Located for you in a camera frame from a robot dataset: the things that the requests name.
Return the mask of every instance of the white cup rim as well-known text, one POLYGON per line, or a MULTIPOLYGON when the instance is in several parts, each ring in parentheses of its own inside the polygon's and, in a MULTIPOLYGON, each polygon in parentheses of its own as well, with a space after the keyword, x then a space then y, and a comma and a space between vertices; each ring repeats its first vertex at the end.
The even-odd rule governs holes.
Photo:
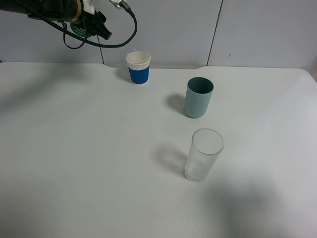
POLYGON ((127 55, 126 60, 128 64, 143 66, 150 62, 151 56, 145 51, 134 51, 127 55))

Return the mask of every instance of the green circular part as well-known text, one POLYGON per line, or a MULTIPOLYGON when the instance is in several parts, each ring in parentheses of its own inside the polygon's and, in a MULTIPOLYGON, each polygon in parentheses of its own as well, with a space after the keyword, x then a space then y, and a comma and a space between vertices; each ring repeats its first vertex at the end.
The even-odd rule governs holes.
POLYGON ((74 24, 70 24, 70 28, 73 30, 73 32, 81 37, 86 37, 86 31, 78 26, 75 26, 74 24))

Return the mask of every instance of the white wall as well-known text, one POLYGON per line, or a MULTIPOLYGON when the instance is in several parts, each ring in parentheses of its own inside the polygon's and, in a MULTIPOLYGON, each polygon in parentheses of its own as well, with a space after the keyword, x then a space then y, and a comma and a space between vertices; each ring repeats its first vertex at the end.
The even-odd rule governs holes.
POLYGON ((224 0, 209 65, 311 68, 316 0, 224 0))
MULTIPOLYGON (((105 44, 125 41, 133 32, 133 20, 107 0, 95 6, 107 17, 113 33, 105 44)), ((135 39, 122 49, 104 49, 107 64, 124 62, 129 49, 150 52, 153 64, 206 65, 221 0, 129 0, 139 23, 135 39)), ((0 60, 32 62, 101 63, 100 49, 85 45, 70 50, 62 33, 23 14, 0 11, 0 60)), ((67 37, 69 45, 79 42, 67 37)))

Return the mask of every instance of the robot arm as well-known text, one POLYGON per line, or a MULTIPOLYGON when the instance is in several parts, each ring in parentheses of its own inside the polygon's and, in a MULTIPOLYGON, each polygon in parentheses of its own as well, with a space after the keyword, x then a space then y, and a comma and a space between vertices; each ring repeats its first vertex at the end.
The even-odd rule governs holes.
POLYGON ((87 40, 89 36, 95 35, 108 40, 112 35, 105 27, 106 17, 100 11, 95 10, 93 0, 0 0, 0 10, 24 13, 30 18, 43 20, 62 31, 64 39, 67 34, 93 46, 118 48, 128 44, 133 39, 137 31, 137 21, 131 8, 124 0, 110 0, 110 2, 116 8, 124 8, 132 16, 135 23, 133 35, 119 45, 101 45, 87 40), (64 27, 60 27, 53 21, 61 22, 64 27), (65 22, 70 23, 76 35, 67 31, 65 22))

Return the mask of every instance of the cup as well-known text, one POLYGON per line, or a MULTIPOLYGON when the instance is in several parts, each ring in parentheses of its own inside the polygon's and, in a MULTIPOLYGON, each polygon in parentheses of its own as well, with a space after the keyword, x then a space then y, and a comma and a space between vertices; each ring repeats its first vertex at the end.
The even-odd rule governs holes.
POLYGON ((127 55, 126 61, 129 67, 133 84, 145 84, 149 79, 151 56, 145 51, 135 51, 127 55))
POLYGON ((206 78, 192 78, 187 83, 185 113, 191 118, 200 118, 208 108, 213 83, 206 78))
POLYGON ((224 148, 221 135, 212 129, 199 129, 192 137, 185 175, 192 182, 203 181, 224 148))

